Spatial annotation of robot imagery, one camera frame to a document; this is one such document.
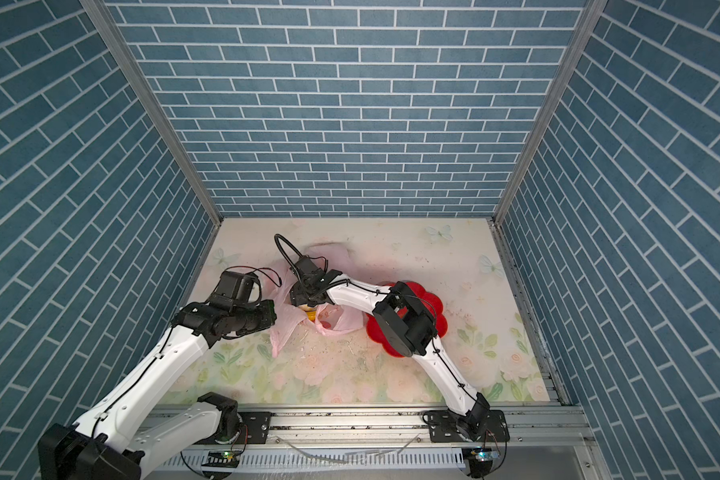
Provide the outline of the pink plastic bag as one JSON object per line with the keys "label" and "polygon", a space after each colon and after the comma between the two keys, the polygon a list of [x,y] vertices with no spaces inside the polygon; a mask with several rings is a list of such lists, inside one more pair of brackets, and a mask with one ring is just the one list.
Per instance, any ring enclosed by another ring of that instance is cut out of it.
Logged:
{"label": "pink plastic bag", "polygon": [[[350,258],[349,250],[345,244],[323,243],[308,248],[307,254],[318,257],[316,264],[322,266],[326,257],[329,267],[342,273],[356,273],[356,264]],[[268,298],[272,298],[275,305],[276,321],[268,332],[270,334],[271,354],[273,358],[285,349],[285,346],[296,328],[305,324],[313,332],[324,337],[343,336],[365,327],[367,323],[365,314],[357,308],[348,306],[335,306],[324,304],[315,308],[318,325],[309,319],[308,313],[301,307],[293,306],[290,301],[290,289],[296,284],[296,277],[290,271],[285,260],[277,260],[270,264],[280,275],[282,285],[275,287],[269,282],[265,287]]]}

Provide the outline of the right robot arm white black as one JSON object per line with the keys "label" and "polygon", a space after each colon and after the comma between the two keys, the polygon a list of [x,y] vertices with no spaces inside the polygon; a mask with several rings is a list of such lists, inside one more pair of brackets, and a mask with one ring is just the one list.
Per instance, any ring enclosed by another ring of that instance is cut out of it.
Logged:
{"label": "right robot arm white black", "polygon": [[296,283],[290,290],[295,306],[332,304],[370,314],[396,353],[413,359],[443,396],[459,435],[482,441],[488,431],[490,404],[449,358],[436,328],[436,309],[405,283],[379,286],[317,266],[301,255],[288,262]]}

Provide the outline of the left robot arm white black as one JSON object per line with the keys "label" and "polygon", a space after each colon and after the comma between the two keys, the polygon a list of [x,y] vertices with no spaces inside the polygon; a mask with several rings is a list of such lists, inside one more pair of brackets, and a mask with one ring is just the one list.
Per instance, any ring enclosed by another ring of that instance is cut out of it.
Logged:
{"label": "left robot arm white black", "polygon": [[185,411],[140,433],[170,387],[222,340],[271,328],[273,301],[263,296],[264,269],[225,270],[204,302],[177,312],[165,334],[102,400],[69,425],[53,424],[38,442],[44,479],[143,479],[201,440],[235,443],[248,434],[237,401],[201,395]]}

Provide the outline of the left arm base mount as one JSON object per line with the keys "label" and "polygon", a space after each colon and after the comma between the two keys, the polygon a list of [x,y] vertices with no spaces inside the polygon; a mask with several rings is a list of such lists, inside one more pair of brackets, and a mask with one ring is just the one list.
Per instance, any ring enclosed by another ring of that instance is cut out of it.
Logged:
{"label": "left arm base mount", "polygon": [[263,445],[266,443],[272,413],[242,412],[235,418],[222,417],[221,426],[211,436],[196,442],[196,445]]}

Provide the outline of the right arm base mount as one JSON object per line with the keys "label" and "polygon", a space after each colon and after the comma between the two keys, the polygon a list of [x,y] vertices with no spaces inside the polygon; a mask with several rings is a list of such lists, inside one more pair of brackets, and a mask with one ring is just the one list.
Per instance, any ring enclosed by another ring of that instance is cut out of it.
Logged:
{"label": "right arm base mount", "polygon": [[504,412],[489,410],[482,416],[461,416],[450,410],[428,410],[421,415],[433,443],[509,442]]}

